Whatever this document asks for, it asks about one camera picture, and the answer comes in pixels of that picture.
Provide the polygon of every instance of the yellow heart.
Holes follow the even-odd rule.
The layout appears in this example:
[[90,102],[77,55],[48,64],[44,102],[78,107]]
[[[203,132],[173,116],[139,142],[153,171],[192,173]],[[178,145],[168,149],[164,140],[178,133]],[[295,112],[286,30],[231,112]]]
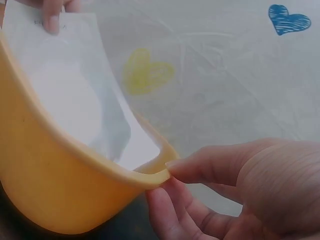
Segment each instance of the yellow heart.
[[142,95],[163,86],[174,74],[171,64],[151,62],[150,52],[146,48],[138,48],[124,65],[123,82],[131,95]]

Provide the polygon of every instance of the yellow bowl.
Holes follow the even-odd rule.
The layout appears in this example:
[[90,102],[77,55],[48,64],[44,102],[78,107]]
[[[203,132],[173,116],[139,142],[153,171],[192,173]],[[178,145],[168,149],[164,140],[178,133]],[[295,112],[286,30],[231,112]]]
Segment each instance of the yellow bowl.
[[118,166],[59,129],[2,31],[0,71],[0,180],[16,208],[37,225],[60,234],[87,232],[170,177],[165,162],[177,153],[139,116],[162,149],[137,171]]

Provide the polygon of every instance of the hand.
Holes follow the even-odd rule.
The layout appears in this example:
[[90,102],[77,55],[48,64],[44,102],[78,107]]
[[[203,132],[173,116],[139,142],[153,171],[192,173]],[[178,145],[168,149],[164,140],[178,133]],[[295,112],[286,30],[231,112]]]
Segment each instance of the hand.
[[[147,192],[162,240],[320,239],[320,143],[272,138],[208,146],[168,168],[173,177]],[[207,208],[184,183],[204,183],[243,204],[240,216]]]
[[43,10],[43,26],[51,34],[59,33],[59,15],[62,7],[68,13],[81,10],[81,0],[16,0],[34,8]]

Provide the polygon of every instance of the bowl rim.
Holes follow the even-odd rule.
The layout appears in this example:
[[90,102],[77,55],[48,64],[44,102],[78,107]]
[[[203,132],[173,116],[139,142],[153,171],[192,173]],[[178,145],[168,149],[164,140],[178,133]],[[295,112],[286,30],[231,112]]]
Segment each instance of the bowl rim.
[[35,90],[28,81],[27,75],[24,73],[20,64],[14,57],[2,29],[0,30],[0,48],[4,53],[3,55],[6,57],[5,61],[9,66],[7,71],[10,71],[11,75],[15,78],[17,86],[24,95],[33,115],[37,120],[39,120],[43,128],[52,134],[62,148],[66,148],[67,151],[77,155],[80,161],[83,161],[103,174],[106,174],[108,177],[133,185],[134,187],[153,189],[170,178],[170,173],[166,168],[154,174],[127,170],[124,167],[119,166],[117,163],[96,153],[89,146],[79,142],[72,136],[69,136],[54,122],[47,110],[42,106]]

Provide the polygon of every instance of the heart drawing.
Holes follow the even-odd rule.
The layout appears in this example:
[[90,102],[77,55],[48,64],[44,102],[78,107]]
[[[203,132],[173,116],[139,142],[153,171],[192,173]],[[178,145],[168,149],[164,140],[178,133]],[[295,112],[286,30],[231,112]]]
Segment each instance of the heart drawing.
[[303,14],[290,14],[283,5],[272,5],[269,8],[269,18],[276,33],[281,36],[287,33],[300,32],[311,26],[311,20]]
[[175,75],[174,67],[162,61],[151,62],[146,48],[135,50],[123,69],[123,82],[131,95],[147,94],[166,84]]

